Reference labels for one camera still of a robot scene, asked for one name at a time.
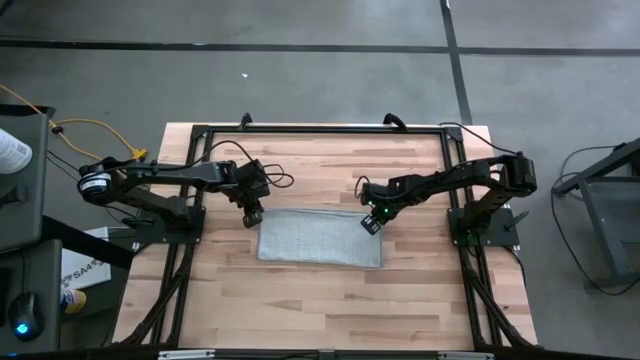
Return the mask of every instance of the white label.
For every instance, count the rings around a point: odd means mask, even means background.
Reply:
[[[109,241],[109,229],[106,227],[85,232],[98,239]],[[60,290],[83,289],[108,280],[111,280],[111,266],[109,264],[92,259],[90,256],[62,249]]]
[[[107,186],[107,180],[91,180],[83,183],[80,189],[85,191],[86,189],[94,186]]]
[[[31,161],[32,151],[22,141],[0,129],[0,174],[13,174]]]

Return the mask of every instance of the concrete floor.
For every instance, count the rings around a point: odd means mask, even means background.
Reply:
[[[633,0],[450,5],[463,46],[640,47],[640,2]],[[4,35],[201,43],[446,45],[443,29],[438,0],[21,0],[0,18]],[[0,59],[3,84],[56,107],[58,119],[107,121],[152,157],[167,122],[239,121],[247,111],[260,122],[378,123],[387,112],[416,124],[460,119],[448,55],[5,48]],[[474,124],[488,125],[496,144],[536,161],[538,192],[511,205],[531,212],[519,233],[540,344],[637,356],[640,286],[615,298],[584,291],[553,224],[548,191],[571,151],[638,137],[640,58],[461,62]],[[0,101],[15,103],[5,94]],[[128,156],[99,129],[78,125],[67,134],[100,155]],[[51,140],[59,155],[87,163]],[[569,170],[605,154],[581,154]],[[80,228],[117,224],[85,204],[56,168],[47,175],[47,213]],[[558,212],[587,270],[597,274],[601,257],[583,206],[561,200]],[[581,216],[569,219],[570,212]]]

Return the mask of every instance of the grey cloth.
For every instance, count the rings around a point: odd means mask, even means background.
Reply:
[[[273,209],[262,214],[258,259],[382,267],[382,230],[370,235],[367,214],[313,209]]]

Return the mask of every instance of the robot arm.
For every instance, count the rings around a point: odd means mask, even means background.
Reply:
[[[499,179],[491,177],[491,167],[502,165]],[[389,179],[386,186],[366,183],[360,193],[360,203],[371,207],[371,215],[361,224],[375,234],[407,206],[425,202],[434,194],[473,185],[486,186],[490,191],[478,201],[465,205],[460,226],[482,231],[491,215],[512,197],[525,197],[536,188],[533,162],[521,153],[473,160],[429,176],[405,175]]]
[[[80,168],[80,175],[78,191],[85,201],[99,206],[120,202],[158,214],[168,232],[187,231],[192,226],[192,209],[187,200],[178,196],[165,198],[140,185],[188,185],[205,192],[222,192],[244,209],[243,223],[247,228],[262,221],[264,209],[259,198],[269,195],[268,179],[258,160],[241,167],[233,161],[185,167],[105,158]]]

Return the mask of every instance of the wooden tabletop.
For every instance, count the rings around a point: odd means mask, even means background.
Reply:
[[[184,164],[192,125],[167,124],[160,162]],[[489,138],[486,127],[473,130]],[[262,201],[267,209],[366,212],[353,195],[359,176],[386,184],[390,177],[444,169],[440,140],[433,135],[217,134],[214,142],[224,139],[238,141],[263,164],[280,164],[295,177],[291,188],[271,189]],[[493,156],[489,146],[466,132],[464,143],[469,159]],[[214,159],[247,161],[229,144],[216,148]],[[154,186],[153,191],[178,193],[175,186]],[[481,196],[486,189],[474,191]],[[407,208],[387,224],[379,270],[258,261],[257,229],[243,227],[242,211],[220,194],[206,194],[204,204],[207,218],[191,271],[181,347],[472,348],[460,262],[445,216],[447,194]],[[114,341],[129,335],[156,300],[167,248],[152,245],[134,259]],[[517,262],[502,248],[486,252],[497,303],[535,343]],[[165,336],[173,306],[168,307]],[[486,313],[479,309],[489,341]]]

